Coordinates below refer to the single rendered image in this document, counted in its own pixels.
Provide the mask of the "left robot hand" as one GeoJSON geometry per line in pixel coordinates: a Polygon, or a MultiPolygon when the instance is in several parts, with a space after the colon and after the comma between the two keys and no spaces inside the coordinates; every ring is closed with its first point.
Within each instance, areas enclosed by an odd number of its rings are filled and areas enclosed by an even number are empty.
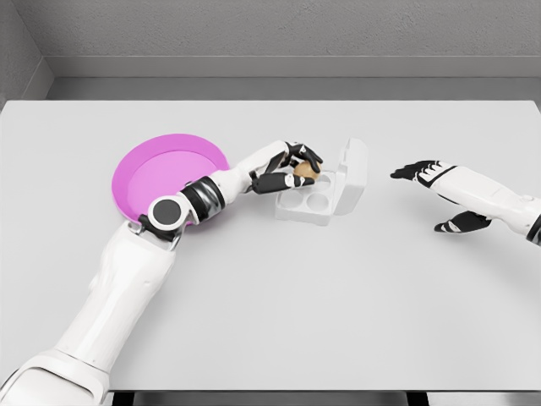
{"type": "Polygon", "coordinates": [[[248,176],[245,193],[253,191],[263,195],[314,184],[313,178],[277,172],[284,167],[295,168],[302,162],[308,162],[319,174],[323,159],[303,143],[278,140],[242,160],[237,168],[248,176]]]}

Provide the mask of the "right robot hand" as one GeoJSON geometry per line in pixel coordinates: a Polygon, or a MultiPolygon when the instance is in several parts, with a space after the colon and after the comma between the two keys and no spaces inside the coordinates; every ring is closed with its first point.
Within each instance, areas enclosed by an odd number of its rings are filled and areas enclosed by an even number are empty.
{"type": "MultiPolygon", "coordinates": [[[[458,203],[448,197],[446,193],[441,194],[442,188],[437,184],[441,180],[449,180],[450,174],[454,173],[458,166],[451,165],[439,160],[425,160],[414,162],[396,169],[391,173],[391,178],[406,179],[421,184],[427,189],[433,190],[439,197],[457,205],[458,203]]],[[[464,211],[453,218],[436,224],[434,231],[437,233],[471,233],[487,228],[492,220],[474,211],[464,211]]]]}

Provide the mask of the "brown egg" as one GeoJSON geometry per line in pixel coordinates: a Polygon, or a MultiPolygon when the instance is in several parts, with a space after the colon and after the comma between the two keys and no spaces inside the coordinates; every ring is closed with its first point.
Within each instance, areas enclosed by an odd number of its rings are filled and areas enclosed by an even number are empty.
{"type": "MultiPolygon", "coordinates": [[[[318,169],[321,170],[321,164],[319,162],[316,162],[318,169]]],[[[293,174],[298,177],[303,178],[312,178],[314,180],[317,180],[318,177],[321,175],[321,171],[316,172],[309,161],[302,161],[300,162],[294,169],[293,174]]]]}

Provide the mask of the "white egg box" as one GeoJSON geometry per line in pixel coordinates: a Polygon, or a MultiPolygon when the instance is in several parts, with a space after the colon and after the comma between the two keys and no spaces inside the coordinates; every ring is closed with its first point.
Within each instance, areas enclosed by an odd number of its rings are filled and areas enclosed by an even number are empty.
{"type": "Polygon", "coordinates": [[[315,184],[278,194],[276,219],[326,226],[333,216],[351,213],[367,186],[368,160],[368,147],[360,139],[349,139],[337,170],[323,170],[315,184]]]}

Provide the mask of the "pink round plate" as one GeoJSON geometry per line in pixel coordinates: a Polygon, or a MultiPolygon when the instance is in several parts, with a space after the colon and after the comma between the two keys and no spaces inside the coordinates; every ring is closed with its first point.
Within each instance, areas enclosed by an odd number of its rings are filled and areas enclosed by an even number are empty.
{"type": "Polygon", "coordinates": [[[221,149],[205,138],[161,135],[135,146],[120,161],[112,176],[112,197],[124,217],[136,222],[155,199],[228,168],[221,149]]]}

